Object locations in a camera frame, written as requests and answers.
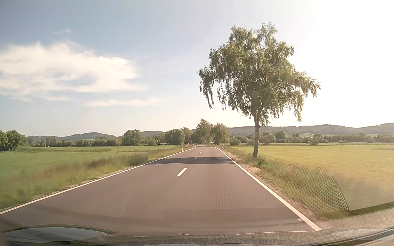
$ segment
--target white cloud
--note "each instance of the white cloud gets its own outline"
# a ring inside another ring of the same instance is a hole
[[[67,97],[52,97],[52,96],[48,96],[45,97],[46,100],[50,100],[50,101],[71,101],[71,99],[67,98]]]
[[[67,34],[67,33],[71,33],[71,30],[69,28],[64,28],[60,31],[53,32],[53,34],[55,34],[55,35],[62,35],[62,34]]]
[[[0,95],[56,100],[52,92],[142,91],[136,68],[121,57],[96,56],[74,43],[40,42],[0,51]]]
[[[88,107],[98,107],[98,106],[113,106],[113,105],[128,105],[128,106],[154,106],[159,102],[156,98],[149,98],[147,101],[141,100],[128,100],[128,101],[118,101],[118,100],[108,100],[108,101],[90,101],[84,103]]]

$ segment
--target grass field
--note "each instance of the grass field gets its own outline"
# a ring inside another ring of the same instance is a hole
[[[0,208],[180,150],[180,146],[170,145],[18,148],[0,152]]]
[[[253,152],[253,146],[234,148]],[[337,183],[350,210],[394,201],[394,144],[275,144],[261,146],[259,153],[294,169],[319,167],[326,170]]]

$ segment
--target road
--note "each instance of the road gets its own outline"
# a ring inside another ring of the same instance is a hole
[[[215,147],[156,160],[0,213],[3,229],[65,224],[121,235],[319,230]]]

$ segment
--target bush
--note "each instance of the bush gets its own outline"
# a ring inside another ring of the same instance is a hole
[[[246,145],[255,145],[255,140],[253,140],[253,139],[247,140]]]
[[[302,138],[302,143],[309,143],[311,142],[313,139],[311,137],[304,137]]]
[[[258,160],[258,162],[256,163],[256,166],[257,166],[257,167],[262,167],[262,166],[267,165],[267,164],[268,164],[267,159],[265,159],[264,157],[261,157],[261,158]]]
[[[237,139],[237,138],[231,138],[229,144],[231,146],[235,146],[235,145],[239,145],[239,143],[241,143],[241,140]]]

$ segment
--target hill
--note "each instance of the hill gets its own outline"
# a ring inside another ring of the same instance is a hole
[[[228,127],[227,130],[232,136],[238,135],[250,135],[255,132],[255,126],[238,126],[238,127]],[[337,126],[337,125],[317,125],[317,126],[261,126],[260,132],[274,132],[274,131],[284,131],[288,135],[293,133],[320,133],[322,135],[340,135],[340,134],[351,134],[357,132],[364,132],[367,134],[394,134],[394,123],[386,123],[376,126],[366,126],[366,127],[347,127],[347,126]],[[153,135],[159,135],[160,133],[165,133],[163,131],[142,131],[142,136],[149,137]],[[75,141],[84,139],[95,139],[96,137],[107,136],[115,137],[113,135],[89,132],[83,134],[74,134],[66,137],[56,137],[58,141]],[[52,137],[52,136],[29,136],[33,138],[33,142],[40,141],[42,138]]]
[[[231,135],[250,135],[255,132],[255,126],[228,127]],[[394,123],[386,123],[376,126],[366,126],[360,128],[337,126],[337,125],[318,125],[318,126],[262,126],[260,132],[284,131],[288,135],[293,133],[320,133],[322,135],[340,135],[364,132],[367,134],[394,134]]]
[[[104,133],[88,132],[83,134],[74,134],[66,137],[56,137],[56,140],[75,141],[75,140],[95,139],[96,137],[100,137],[100,136],[115,137],[113,135],[104,134]],[[33,142],[36,142],[36,141],[41,141],[42,138],[46,139],[47,137],[53,137],[53,136],[28,136],[28,137],[31,137],[33,139]]]

